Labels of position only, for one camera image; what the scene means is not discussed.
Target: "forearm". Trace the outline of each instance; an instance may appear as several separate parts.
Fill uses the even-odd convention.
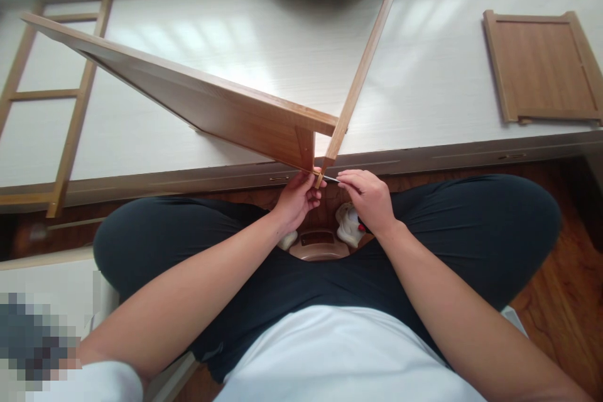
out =
[[[115,360],[152,379],[222,311],[286,234],[268,214],[142,287],[80,347],[82,364]]]
[[[377,239],[439,349],[487,400],[591,400],[404,224]]]

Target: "white shirt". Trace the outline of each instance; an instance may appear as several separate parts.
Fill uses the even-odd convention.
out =
[[[35,401],[140,402],[134,370],[96,363],[50,382]],[[216,402],[450,401],[484,398],[406,325],[369,308],[313,306],[265,331],[226,377]]]

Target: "drawer handle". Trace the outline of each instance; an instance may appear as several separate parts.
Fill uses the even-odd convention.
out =
[[[522,157],[525,157],[526,155],[527,154],[510,154],[510,155],[499,157],[498,160],[507,160],[507,159],[511,159],[511,158],[522,158]]]

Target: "left hand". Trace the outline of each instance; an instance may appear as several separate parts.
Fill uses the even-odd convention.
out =
[[[283,223],[287,234],[299,228],[306,214],[320,205],[322,193],[314,188],[315,180],[314,174],[300,171],[281,192],[271,213]],[[326,186],[327,182],[323,180],[320,187]]]

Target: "person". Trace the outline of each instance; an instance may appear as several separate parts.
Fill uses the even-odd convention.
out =
[[[178,197],[116,210],[94,256],[125,301],[46,397],[141,401],[190,350],[226,381],[217,401],[591,401],[499,313],[557,240],[548,192],[487,175],[390,197],[368,171],[338,179],[375,239],[336,261],[276,247],[320,204],[314,175],[271,212]]]

